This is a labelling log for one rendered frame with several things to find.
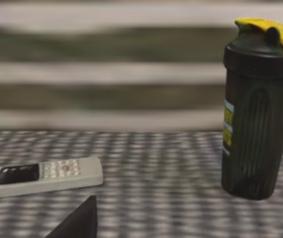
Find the yellow cap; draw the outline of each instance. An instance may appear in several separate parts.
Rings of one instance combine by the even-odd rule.
[[[238,26],[253,25],[262,29],[263,31],[267,31],[268,29],[275,27],[280,33],[280,43],[283,45],[283,24],[281,23],[261,18],[238,18],[236,19],[235,23]]]

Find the black object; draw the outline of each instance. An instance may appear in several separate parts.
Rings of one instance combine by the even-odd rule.
[[[238,25],[227,68],[222,187],[253,200],[274,192],[283,155],[283,46],[280,33]]]
[[[0,185],[39,180],[39,164],[9,166],[0,170]]]
[[[96,196],[90,196],[61,222],[46,238],[96,238]]]

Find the checkered tablecloth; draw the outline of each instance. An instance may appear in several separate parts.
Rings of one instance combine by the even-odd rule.
[[[0,131],[0,166],[95,154],[105,181],[0,199],[0,238],[43,238],[93,194],[99,238],[283,238],[283,162],[269,200],[231,197],[220,187],[221,139],[218,132]]]

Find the black shaker bottle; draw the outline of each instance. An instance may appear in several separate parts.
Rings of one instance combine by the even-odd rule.
[[[283,155],[283,25],[239,18],[225,47],[222,187],[253,200],[274,191]]]

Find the striped background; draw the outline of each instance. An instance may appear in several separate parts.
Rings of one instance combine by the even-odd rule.
[[[23,2],[0,1],[0,128],[221,128],[234,19],[283,22],[251,0]]]

